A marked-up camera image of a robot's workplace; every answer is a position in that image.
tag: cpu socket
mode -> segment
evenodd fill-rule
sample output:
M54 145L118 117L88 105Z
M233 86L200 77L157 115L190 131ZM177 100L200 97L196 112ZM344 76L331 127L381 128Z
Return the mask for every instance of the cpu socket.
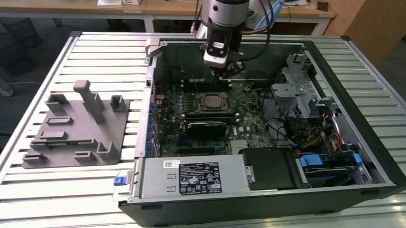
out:
M200 113L228 113L232 110L226 104L226 94L224 93L200 93L198 112Z

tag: wooden desk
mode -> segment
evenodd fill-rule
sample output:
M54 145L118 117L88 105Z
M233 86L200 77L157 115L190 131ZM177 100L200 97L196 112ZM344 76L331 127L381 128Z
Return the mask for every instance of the wooden desk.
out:
M152 24L156 19L184 19L192 20L194 15L196 3L186 0L145 0L144 17L146 23ZM336 14L332 10L328 12L311 9L307 6L284 7L279 13L276 22L311 23L315 24L311 35L321 36L328 26L329 20Z
M153 32L153 20L192 20L194 7L196 3L186 0L142 0L140 5L122 4L110 9L97 9L97 0L0 0L0 17L141 19L145 31ZM312 35L323 35L333 11L321 12L307 6L289 10L291 13L281 9L276 22L313 23Z

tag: blue tab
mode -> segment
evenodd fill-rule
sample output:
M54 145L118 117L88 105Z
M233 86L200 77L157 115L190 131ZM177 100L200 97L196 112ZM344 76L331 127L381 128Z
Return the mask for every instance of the blue tab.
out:
M321 159L316 154L303 155L301 158L299 158L299 162L301 167L307 165L323 165Z
M122 186L126 185L126 177L114 177L113 178L113 185L114 186Z
M360 158L359 154L357 153L352 154L352 157L355 159L356 164L357 165L361 164L361 158Z
M299 162L300 162L301 167L307 166L307 161L303 157L299 158Z

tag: warning label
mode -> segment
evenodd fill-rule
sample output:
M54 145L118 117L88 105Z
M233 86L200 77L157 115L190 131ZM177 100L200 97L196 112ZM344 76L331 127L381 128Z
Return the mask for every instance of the warning label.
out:
M217 162L178 164L178 193L181 195L221 192Z

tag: aluminum table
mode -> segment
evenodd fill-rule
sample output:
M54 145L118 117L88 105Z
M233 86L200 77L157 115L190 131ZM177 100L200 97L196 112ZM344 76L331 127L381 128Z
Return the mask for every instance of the aluminum table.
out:
M144 62L148 38L192 38L188 34L72 33L49 74L0 155L1 228L100 227L136 228L120 211L113 176L132 169L140 104L144 97ZM248 36L264 39L264 36ZM340 37L272 36L272 39L312 40L360 112L380 137L397 165L406 171L406 103L351 43ZM52 92L80 99L72 90L77 79L90 81L101 99L121 95L130 100L121 161L110 166L29 169L22 156L37 133ZM198 224L188 227L404 227L406 196L397 194L357 204L339 213Z

